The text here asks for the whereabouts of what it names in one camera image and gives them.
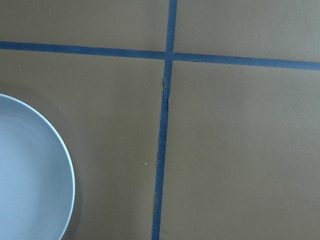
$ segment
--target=blue tape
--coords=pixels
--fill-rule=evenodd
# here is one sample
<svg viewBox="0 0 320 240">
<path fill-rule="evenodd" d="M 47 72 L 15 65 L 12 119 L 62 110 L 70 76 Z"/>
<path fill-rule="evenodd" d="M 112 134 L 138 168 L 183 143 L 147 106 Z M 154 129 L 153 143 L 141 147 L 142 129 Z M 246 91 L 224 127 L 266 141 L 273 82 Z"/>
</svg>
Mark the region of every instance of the blue tape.
<svg viewBox="0 0 320 240">
<path fill-rule="evenodd" d="M 174 57 L 175 45 L 175 31 L 176 31 L 176 16 L 177 16 L 177 0 L 170 0 L 169 14 L 166 32 L 166 47 L 164 59 L 164 90 L 161 99 L 161 116 L 160 116 L 160 130 L 159 130 L 159 144 L 156 165 L 155 177 L 155 203 L 152 222 L 152 240 L 159 240 L 160 237 L 160 224 L 161 224 L 161 209 L 162 209 L 162 196 L 164 186 L 165 174 L 165 160 L 166 160 L 166 147 L 167 147 L 167 130 L 168 130 L 168 116 L 169 116 L 169 96 L 171 89 L 171 75 Z"/>
<path fill-rule="evenodd" d="M 291 60 L 254 58 L 254 57 L 174 53 L 173 60 L 200 62 L 200 63 L 260 66 L 260 67 L 271 67 L 271 68 L 303 69 L 303 70 L 317 70 L 317 71 L 320 70 L 320 62 L 291 61 Z"/>
<path fill-rule="evenodd" d="M 90 46 L 55 45 L 55 44 L 42 44 L 42 43 L 25 43 L 25 42 L 11 42 L 11 41 L 0 41 L 0 49 L 127 57 L 127 58 L 139 58 L 139 59 L 159 59 L 159 60 L 165 59 L 165 53 L 161 51 L 145 51 L 145 50 L 103 48 L 103 47 L 90 47 Z"/>
</svg>

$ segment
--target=brown surface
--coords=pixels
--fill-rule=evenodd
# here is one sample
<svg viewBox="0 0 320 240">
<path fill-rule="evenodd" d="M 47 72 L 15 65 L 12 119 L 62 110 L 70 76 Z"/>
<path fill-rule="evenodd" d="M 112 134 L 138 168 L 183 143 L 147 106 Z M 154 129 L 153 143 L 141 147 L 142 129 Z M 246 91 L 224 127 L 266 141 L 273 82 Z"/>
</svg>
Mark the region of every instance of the brown surface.
<svg viewBox="0 0 320 240">
<path fill-rule="evenodd" d="M 0 93 L 43 114 L 70 152 L 64 239 L 150 239 L 163 61 L 0 50 L 0 63 Z"/>
<path fill-rule="evenodd" d="M 319 78 L 174 63 L 162 240 L 319 238 Z"/>
<path fill-rule="evenodd" d="M 164 51 L 169 0 L 0 1 L 0 40 Z"/>
<path fill-rule="evenodd" d="M 320 62 L 317 0 L 178 0 L 175 52 Z"/>
</svg>

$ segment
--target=plate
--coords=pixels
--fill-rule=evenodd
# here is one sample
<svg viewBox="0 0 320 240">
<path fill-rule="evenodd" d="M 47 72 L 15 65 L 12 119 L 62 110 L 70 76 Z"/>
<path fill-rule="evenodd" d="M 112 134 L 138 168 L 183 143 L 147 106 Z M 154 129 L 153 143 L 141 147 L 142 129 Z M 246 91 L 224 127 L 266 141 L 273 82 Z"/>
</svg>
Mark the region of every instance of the plate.
<svg viewBox="0 0 320 240">
<path fill-rule="evenodd" d="M 0 94 L 0 239 L 60 240 L 75 199 L 68 150 L 36 110 Z"/>
</svg>

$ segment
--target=bowl rim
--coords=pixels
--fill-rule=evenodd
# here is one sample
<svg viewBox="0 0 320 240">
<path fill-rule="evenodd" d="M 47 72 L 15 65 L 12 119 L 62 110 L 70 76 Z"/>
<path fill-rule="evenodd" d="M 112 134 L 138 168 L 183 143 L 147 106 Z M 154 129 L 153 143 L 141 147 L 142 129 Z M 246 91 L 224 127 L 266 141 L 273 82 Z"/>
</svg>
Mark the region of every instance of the bowl rim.
<svg viewBox="0 0 320 240">
<path fill-rule="evenodd" d="M 20 105 L 23 105 L 24 107 L 28 108 L 29 110 L 31 110 L 34 114 L 38 115 L 46 124 L 47 126 L 53 131 L 53 133 L 55 134 L 55 136 L 58 138 L 60 144 L 62 145 L 63 147 L 63 150 L 65 152 L 65 155 L 68 159 L 68 163 L 69 163 L 69 168 L 70 168 L 70 171 L 71 171 L 71 178 L 72 178 L 72 200 L 71 200 L 71 206 L 70 206 L 70 210 L 69 210 L 69 213 L 68 213 L 68 217 L 67 217 L 67 221 L 65 223 L 65 226 L 60 234 L 60 237 L 59 239 L 62 239 L 62 237 L 64 236 L 66 230 L 67 230 L 67 227 L 69 225 L 69 222 L 70 222 L 70 219 L 71 219 L 71 215 L 72 215 L 72 212 L 73 212 L 73 209 L 74 209 L 74 203 L 75 203 L 75 193 L 76 193 L 76 182 L 75 182 L 75 172 L 74 172 L 74 168 L 73 168 L 73 164 L 72 164 L 72 161 L 71 161 L 71 157 L 70 157 L 70 154 L 69 154 L 69 151 L 67 149 L 67 146 L 66 144 L 64 143 L 63 139 L 61 138 L 61 136 L 59 135 L 58 131 L 54 128 L 54 126 L 41 114 L 39 113 L 37 110 L 35 110 L 33 107 L 31 107 L 30 105 L 26 104 L 25 102 L 19 100 L 19 99 L 16 99 L 12 96 L 8 96 L 8 95 L 5 95 L 3 93 L 0 93 L 0 98 L 5 98 L 5 99 L 8 99 L 10 101 L 14 101 Z"/>
</svg>

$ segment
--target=blue line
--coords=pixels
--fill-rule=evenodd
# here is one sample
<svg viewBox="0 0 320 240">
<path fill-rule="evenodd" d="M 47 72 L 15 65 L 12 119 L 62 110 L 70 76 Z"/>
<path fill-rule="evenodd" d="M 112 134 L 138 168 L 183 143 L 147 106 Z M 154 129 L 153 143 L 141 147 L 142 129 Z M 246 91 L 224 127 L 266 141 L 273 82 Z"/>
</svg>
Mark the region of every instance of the blue line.
<svg viewBox="0 0 320 240">
<path fill-rule="evenodd" d="M 0 49 L 127 57 L 127 58 L 139 58 L 139 59 L 159 59 L 159 60 L 165 59 L 165 53 L 161 51 L 145 51 L 145 50 L 56 45 L 56 44 L 42 44 L 42 43 L 25 43 L 25 42 L 11 42 L 11 41 L 0 41 Z"/>
<path fill-rule="evenodd" d="M 11 41 L 0 41 L 0 49 L 164 60 L 168 49 L 173 49 L 173 41 L 168 42 L 167 38 L 166 52 Z M 320 62 L 279 60 L 254 57 L 220 56 L 176 52 L 173 55 L 173 61 L 320 71 Z"/>
<path fill-rule="evenodd" d="M 254 57 L 174 53 L 173 60 L 187 61 L 187 62 L 200 62 L 200 63 L 260 66 L 260 67 L 271 67 L 271 68 L 304 69 L 304 70 L 317 70 L 317 71 L 320 70 L 320 62 L 291 61 L 291 60 L 254 58 Z"/>
<path fill-rule="evenodd" d="M 164 59 L 164 90 L 161 100 L 161 116 L 160 116 L 160 129 L 159 129 L 159 144 L 156 165 L 155 177 L 155 203 L 152 222 L 152 240 L 159 240 L 160 237 L 160 224 L 161 224 L 161 209 L 162 209 L 162 195 L 164 186 L 165 174 L 165 160 L 166 160 L 166 147 L 167 147 L 167 130 L 168 130 L 168 116 L 169 116 L 169 96 L 171 89 L 171 75 L 174 57 L 175 45 L 175 31 L 176 31 L 176 16 L 177 16 L 177 0 L 170 0 L 168 24 L 166 32 L 166 47 Z"/>
</svg>

